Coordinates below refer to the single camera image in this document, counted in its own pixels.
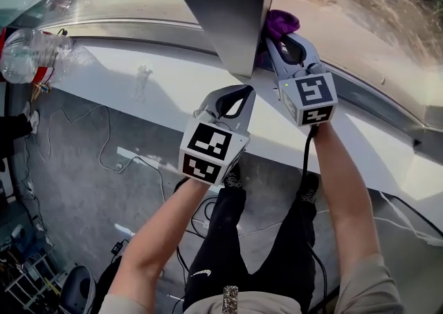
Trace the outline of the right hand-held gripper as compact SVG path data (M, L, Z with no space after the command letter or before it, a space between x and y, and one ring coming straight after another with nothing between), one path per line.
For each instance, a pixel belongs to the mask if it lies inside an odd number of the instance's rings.
M289 33L282 44L265 37L276 74L279 100L299 127L329 122L338 105L332 74L327 72L314 45L304 37Z

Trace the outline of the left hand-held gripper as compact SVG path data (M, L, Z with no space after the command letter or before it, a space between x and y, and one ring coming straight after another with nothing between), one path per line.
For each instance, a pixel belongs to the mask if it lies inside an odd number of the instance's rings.
M225 86L205 97L181 141L183 175L208 185L222 183L250 141L247 129L255 97L254 88L247 84Z

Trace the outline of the purple cloth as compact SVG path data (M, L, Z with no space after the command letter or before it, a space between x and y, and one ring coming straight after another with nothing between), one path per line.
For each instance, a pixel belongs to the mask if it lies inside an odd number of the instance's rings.
M300 29L299 19L289 12L283 10L270 10L267 13L262 35L255 56L255 65L259 68L270 66L270 59L265 58L265 52L268 51L266 38L269 38L277 48L281 49L280 40L282 36L294 33Z

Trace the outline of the clear window glass pane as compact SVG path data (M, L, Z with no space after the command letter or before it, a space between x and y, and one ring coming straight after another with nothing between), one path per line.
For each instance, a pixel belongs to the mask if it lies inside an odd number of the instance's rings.
M329 64L438 123L443 110L443 0L273 0Z

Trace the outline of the person's left forearm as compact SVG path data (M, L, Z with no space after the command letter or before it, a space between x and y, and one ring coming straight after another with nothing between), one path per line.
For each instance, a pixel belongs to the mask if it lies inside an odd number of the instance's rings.
M110 293L150 303L164 265L209 188L208 184L189 179L162 204L129 242Z

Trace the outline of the person's right forearm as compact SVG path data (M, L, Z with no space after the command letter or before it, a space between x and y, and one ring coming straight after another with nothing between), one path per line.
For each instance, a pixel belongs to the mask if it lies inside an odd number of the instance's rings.
M381 252L372 202L359 170L330 123L319 125L314 145L344 277L359 260Z

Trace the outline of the white window sill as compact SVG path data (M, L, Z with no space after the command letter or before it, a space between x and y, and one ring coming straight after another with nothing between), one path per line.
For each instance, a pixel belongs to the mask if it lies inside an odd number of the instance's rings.
M238 83L214 55L193 50L106 39L80 46L80 63L59 90L177 131L211 91ZM257 71L248 83L257 94L248 152L300 167L307 128L297 127L278 100L270 72ZM443 199L443 165L420 156L404 133L347 102L332 124L368 187L416 201Z

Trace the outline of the person's black left shoe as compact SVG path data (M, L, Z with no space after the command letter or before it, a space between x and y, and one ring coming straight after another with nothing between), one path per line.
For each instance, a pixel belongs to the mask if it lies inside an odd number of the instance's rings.
M236 164L222 181L224 187L242 189L242 178L239 164Z

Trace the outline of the person's black shoe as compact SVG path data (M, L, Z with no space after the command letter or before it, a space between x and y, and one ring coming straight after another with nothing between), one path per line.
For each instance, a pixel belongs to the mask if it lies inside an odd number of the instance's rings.
M319 187L319 178L316 174L309 173L301 181L299 190L297 191L297 199L302 202L316 202L316 193Z
M236 164L222 181L224 187L242 189L242 178L239 164Z

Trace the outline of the person's black right shoe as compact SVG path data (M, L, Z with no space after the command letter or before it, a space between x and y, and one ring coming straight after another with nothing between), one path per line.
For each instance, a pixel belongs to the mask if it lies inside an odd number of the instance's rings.
M319 178L316 174L309 173L301 181L299 190L297 191L297 199L302 202L316 202L316 193L319 187Z

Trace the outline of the person's black trousers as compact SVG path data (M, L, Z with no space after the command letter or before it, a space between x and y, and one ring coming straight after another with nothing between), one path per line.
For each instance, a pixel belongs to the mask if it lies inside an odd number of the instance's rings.
M311 254L316 206L292 203L269 255L251 274L237 231L245 202L245 190L220 191L208 234L190 266L183 314L220 314L227 286L238 289L239 314L307 314L316 274Z

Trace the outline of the gold pendant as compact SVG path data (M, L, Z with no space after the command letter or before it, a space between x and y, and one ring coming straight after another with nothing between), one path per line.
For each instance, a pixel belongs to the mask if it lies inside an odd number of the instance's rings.
M238 287L225 286L222 301L222 314L237 314L238 312Z

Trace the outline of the clear plastic bottle red label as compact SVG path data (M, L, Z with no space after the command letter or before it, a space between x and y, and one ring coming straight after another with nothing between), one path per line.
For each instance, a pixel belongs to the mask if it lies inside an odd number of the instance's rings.
M33 28L4 28L0 36L0 76L11 84L45 84L72 53L65 35Z

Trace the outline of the person's grey sweatshirt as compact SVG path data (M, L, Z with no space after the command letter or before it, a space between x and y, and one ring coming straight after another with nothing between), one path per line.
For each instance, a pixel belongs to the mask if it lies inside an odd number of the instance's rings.
M149 314L131 299L106 295L98 314ZM263 292L238 294L237 314L302 314L289 297ZM341 280L334 314L404 314L399 293L381 255L360 259Z

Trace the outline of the beige tall cabinet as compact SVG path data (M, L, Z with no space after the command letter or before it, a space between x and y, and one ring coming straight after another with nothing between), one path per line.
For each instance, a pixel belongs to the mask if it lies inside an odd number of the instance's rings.
M443 314L443 240L437 228L392 195L370 190L382 255L407 314Z

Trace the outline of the black window frame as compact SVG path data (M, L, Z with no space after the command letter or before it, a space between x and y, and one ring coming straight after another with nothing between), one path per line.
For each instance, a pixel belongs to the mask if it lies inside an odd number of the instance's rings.
M199 29L147 26L80 27L62 29L82 39L106 39L171 46L214 55L238 77L251 77L260 34L273 0L184 0L200 24ZM443 110L438 123L418 118L392 98L343 69L329 64L340 76L339 95L396 127L413 142L415 150L443 160Z

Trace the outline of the small colourful keychain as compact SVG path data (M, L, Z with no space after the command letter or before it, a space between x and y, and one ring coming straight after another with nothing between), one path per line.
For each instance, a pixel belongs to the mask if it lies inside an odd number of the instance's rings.
M30 102L34 102L41 93L49 93L51 91L51 87L47 84L35 84L33 86L33 92L30 98Z

